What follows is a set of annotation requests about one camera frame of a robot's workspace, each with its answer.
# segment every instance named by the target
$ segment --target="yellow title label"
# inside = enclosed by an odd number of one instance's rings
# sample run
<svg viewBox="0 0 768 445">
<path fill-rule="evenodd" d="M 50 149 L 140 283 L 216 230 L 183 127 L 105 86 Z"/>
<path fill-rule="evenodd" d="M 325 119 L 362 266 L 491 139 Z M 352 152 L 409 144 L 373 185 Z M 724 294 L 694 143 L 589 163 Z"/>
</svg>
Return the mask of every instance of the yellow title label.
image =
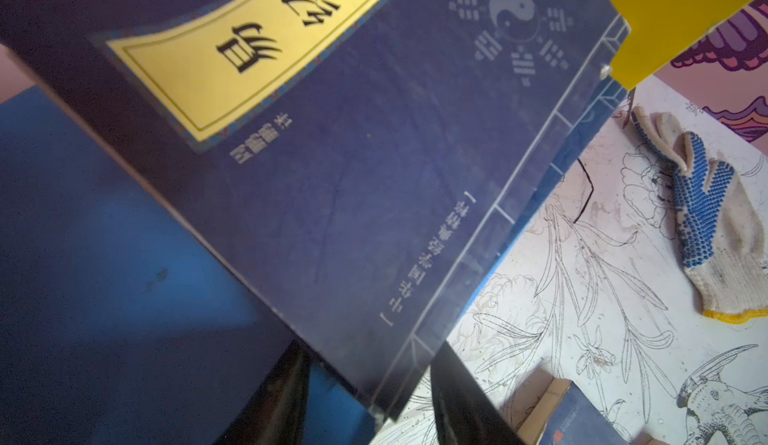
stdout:
<svg viewBox="0 0 768 445">
<path fill-rule="evenodd" d="M 107 41 L 202 142 L 300 72 L 379 0 L 233 0 L 181 26 Z"/>
</svg>

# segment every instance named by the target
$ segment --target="glove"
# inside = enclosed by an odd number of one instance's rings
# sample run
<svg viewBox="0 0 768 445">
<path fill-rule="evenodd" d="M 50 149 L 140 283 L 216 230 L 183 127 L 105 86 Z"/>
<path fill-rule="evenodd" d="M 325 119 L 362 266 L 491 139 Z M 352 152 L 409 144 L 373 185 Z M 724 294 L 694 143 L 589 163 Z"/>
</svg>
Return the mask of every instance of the glove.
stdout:
<svg viewBox="0 0 768 445">
<path fill-rule="evenodd" d="M 768 316 L 768 277 L 763 274 L 763 223 L 734 167 L 707 163 L 701 138 L 683 133 L 674 115 L 651 123 L 632 111 L 640 136 L 674 162 L 677 234 L 686 275 L 701 293 L 703 315 L 731 324 Z"/>
</svg>

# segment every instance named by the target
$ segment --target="yellow object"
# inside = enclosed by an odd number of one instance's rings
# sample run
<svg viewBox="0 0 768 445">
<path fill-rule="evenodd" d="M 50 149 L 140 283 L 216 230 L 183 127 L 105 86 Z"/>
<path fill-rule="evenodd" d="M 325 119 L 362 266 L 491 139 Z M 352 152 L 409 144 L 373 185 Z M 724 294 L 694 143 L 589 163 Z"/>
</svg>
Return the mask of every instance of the yellow object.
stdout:
<svg viewBox="0 0 768 445">
<path fill-rule="evenodd" d="M 632 33 L 611 66 L 633 88 L 752 0 L 611 0 Z"/>
<path fill-rule="evenodd" d="M 233 0 L 107 45 L 202 142 L 277 91 L 378 1 Z"/>
<path fill-rule="evenodd" d="M 753 318 L 768 317 L 768 310 L 747 310 L 737 315 L 723 314 L 719 311 L 704 310 L 701 314 L 707 318 L 724 321 L 727 324 L 740 325 L 745 324 Z"/>
</svg>

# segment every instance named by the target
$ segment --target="book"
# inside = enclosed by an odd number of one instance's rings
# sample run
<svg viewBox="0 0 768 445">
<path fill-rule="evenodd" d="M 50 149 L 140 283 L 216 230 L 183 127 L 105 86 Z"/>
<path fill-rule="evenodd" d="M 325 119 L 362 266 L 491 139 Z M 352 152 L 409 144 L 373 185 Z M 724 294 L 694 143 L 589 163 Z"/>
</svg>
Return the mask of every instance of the book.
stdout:
<svg viewBox="0 0 768 445">
<path fill-rule="evenodd" d="M 41 85 L 384 417 L 607 118 L 629 33 L 609 0 L 0 6 Z"/>
<path fill-rule="evenodd" d="M 626 441 L 570 380 L 555 378 L 518 430 L 527 445 L 626 445 Z"/>
</svg>

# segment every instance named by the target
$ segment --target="bird drawing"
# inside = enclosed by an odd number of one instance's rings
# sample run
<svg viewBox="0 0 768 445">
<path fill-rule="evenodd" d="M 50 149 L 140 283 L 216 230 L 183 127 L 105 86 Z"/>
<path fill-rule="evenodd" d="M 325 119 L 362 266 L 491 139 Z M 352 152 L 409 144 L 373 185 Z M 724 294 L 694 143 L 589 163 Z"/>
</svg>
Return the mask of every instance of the bird drawing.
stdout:
<svg viewBox="0 0 768 445">
<path fill-rule="evenodd" d="M 677 406 L 688 409 L 685 445 L 706 445 L 718 431 L 728 445 L 765 445 L 750 415 L 768 411 L 768 387 L 743 392 L 720 379 L 725 365 L 756 346 L 744 345 L 716 356 L 683 383 Z"/>
</svg>

